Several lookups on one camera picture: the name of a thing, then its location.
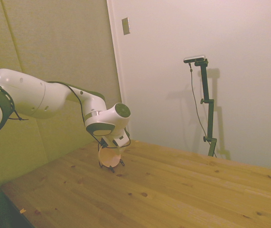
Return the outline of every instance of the wooden tabletop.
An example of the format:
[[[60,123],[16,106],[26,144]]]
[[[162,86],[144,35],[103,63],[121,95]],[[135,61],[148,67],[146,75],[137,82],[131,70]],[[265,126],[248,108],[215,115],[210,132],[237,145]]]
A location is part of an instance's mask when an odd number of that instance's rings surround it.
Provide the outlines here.
[[[115,173],[91,143],[2,191],[36,228],[271,228],[271,170],[132,141]]]

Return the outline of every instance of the wooden table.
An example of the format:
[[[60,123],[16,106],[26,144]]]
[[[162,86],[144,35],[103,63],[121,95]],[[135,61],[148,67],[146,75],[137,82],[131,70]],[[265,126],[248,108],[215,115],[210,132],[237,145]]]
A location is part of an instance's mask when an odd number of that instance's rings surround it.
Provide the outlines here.
[[[1,188],[36,228],[271,228],[269,169],[139,141],[122,159],[91,143]]]

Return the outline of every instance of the gray wall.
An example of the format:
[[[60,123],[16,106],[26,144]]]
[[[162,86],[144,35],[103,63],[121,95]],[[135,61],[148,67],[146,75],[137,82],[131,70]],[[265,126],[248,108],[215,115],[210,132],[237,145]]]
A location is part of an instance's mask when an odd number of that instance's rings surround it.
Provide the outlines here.
[[[105,0],[0,0],[0,68],[99,92],[107,108],[121,101]],[[50,119],[8,121],[0,185],[92,140],[73,102]],[[0,227],[10,227],[1,191]]]

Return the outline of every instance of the wood knot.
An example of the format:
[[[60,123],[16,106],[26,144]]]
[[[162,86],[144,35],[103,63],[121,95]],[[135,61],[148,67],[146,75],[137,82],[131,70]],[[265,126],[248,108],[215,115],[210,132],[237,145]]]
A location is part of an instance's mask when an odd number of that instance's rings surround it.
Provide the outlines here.
[[[44,177],[41,179],[41,181],[46,180],[46,179],[47,179],[47,176],[44,176]]]
[[[78,183],[78,184],[84,183],[84,178],[79,179],[77,183]]]
[[[36,215],[41,215],[41,212],[40,212],[39,210],[35,210],[34,213],[35,213]]]

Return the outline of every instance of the light switch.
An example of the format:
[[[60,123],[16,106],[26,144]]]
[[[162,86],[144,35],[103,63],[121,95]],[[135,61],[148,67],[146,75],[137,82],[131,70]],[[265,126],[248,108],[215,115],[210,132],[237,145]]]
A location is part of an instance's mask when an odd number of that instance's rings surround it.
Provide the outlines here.
[[[124,32],[124,35],[129,34],[130,33],[129,18],[122,19],[121,23],[122,23],[122,30]]]

